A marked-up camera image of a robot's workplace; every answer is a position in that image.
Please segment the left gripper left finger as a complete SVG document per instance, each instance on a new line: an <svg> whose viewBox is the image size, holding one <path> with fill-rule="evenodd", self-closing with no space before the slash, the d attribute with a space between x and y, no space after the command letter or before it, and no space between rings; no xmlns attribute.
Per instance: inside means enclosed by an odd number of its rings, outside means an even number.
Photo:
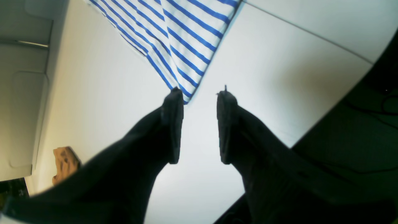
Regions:
<svg viewBox="0 0 398 224"><path fill-rule="evenodd" d="M10 198L1 223L144 223L157 175L178 162L182 121L183 94L174 88L162 106L66 180L28 199Z"/></svg>

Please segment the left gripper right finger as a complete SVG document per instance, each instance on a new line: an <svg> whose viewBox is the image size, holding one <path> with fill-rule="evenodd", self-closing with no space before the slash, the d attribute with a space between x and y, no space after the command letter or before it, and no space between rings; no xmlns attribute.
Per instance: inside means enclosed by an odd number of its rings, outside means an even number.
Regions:
<svg viewBox="0 0 398 224"><path fill-rule="evenodd" d="M227 89L217 94L220 159L243 180L253 224L391 224L397 202L288 149Z"/></svg>

